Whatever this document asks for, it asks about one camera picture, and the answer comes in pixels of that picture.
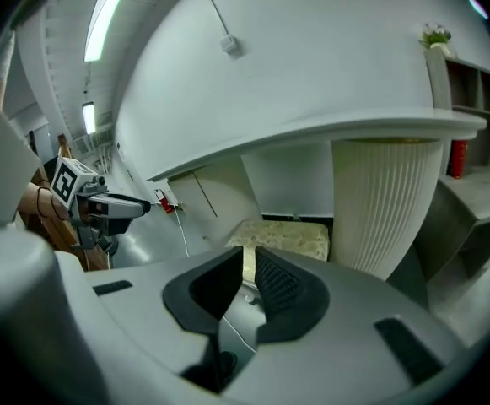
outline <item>red device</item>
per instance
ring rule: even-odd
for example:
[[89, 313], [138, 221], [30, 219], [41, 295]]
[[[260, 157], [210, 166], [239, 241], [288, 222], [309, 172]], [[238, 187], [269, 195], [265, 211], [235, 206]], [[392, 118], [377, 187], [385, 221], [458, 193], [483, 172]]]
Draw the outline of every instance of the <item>red device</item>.
[[168, 198], [166, 198], [164, 193], [160, 189], [157, 189], [156, 191], [154, 191], [154, 194], [157, 196], [157, 199], [160, 201], [160, 204], [162, 205], [162, 207], [164, 207], [164, 211], [167, 214], [173, 213], [174, 206], [172, 206], [170, 204], [170, 202], [168, 201]]
[[455, 179], [462, 178], [464, 162], [466, 162], [467, 141], [453, 141], [451, 147], [451, 172]]

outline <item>black slot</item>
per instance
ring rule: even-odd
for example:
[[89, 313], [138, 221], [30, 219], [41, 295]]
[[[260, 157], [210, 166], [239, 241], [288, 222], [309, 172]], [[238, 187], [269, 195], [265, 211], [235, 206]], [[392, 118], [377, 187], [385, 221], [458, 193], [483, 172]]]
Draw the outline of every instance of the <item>black slot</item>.
[[111, 294], [123, 289], [131, 288], [132, 284], [127, 280], [118, 280], [116, 282], [104, 283], [93, 287], [93, 291], [97, 295]]
[[421, 341], [396, 318], [378, 321], [374, 327], [414, 385], [421, 384], [443, 369]]

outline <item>small plant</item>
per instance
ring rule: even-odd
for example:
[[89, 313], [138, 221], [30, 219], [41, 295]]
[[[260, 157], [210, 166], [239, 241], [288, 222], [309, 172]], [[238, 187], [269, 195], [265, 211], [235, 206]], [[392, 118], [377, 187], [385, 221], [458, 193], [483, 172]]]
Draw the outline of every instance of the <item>small plant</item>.
[[430, 27], [425, 24], [423, 27], [423, 37], [419, 41], [423, 46], [430, 48], [432, 44], [446, 44], [450, 41], [450, 32], [443, 25], [436, 25]]

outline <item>potted plant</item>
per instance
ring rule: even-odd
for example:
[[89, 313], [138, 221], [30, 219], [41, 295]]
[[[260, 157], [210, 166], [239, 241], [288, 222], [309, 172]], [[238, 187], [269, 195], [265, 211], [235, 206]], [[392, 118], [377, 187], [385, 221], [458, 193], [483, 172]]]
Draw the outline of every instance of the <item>potted plant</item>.
[[446, 57], [456, 57], [455, 52], [449, 47], [450, 37], [450, 32], [443, 25], [430, 27], [429, 24], [425, 24], [419, 42], [426, 48], [438, 47]]

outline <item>white wall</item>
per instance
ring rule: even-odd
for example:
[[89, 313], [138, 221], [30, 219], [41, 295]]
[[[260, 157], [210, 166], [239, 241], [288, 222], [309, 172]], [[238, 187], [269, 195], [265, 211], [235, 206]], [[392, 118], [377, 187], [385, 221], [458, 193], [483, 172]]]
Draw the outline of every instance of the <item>white wall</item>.
[[3, 99], [3, 112], [8, 118], [13, 118], [18, 112], [35, 103], [35, 96], [25, 77], [24, 65], [19, 57], [18, 44], [16, 44], [10, 61], [7, 89]]
[[16, 114], [16, 117], [11, 118], [10, 122], [13, 125], [17, 125], [24, 135], [48, 124], [37, 104], [24, 108], [20, 113]]
[[[490, 39], [467, 0], [214, 2], [242, 57], [220, 50], [209, 0], [180, 0], [131, 76], [116, 133], [142, 180], [260, 126], [322, 111], [432, 106], [417, 41], [425, 22], [445, 25], [460, 58], [490, 69]], [[246, 155], [262, 211], [332, 214], [328, 153], [298, 146]]]
[[130, 197], [144, 197], [144, 194], [128, 175], [127, 168], [115, 147], [111, 152], [111, 170], [105, 175], [105, 181], [108, 189], [112, 192], [124, 193]]
[[76, 148], [73, 137], [57, 107], [50, 74], [47, 72], [45, 19], [46, 5], [44, 4], [16, 29], [16, 45], [30, 91], [50, 125], [53, 147], [55, 148], [56, 142], [54, 135], [64, 134], [73, 156], [80, 158], [82, 155]]
[[40, 127], [33, 132], [33, 135], [35, 136], [36, 153], [42, 164], [45, 164], [57, 156], [56, 152], [53, 151], [53, 147], [51, 146], [48, 125]]

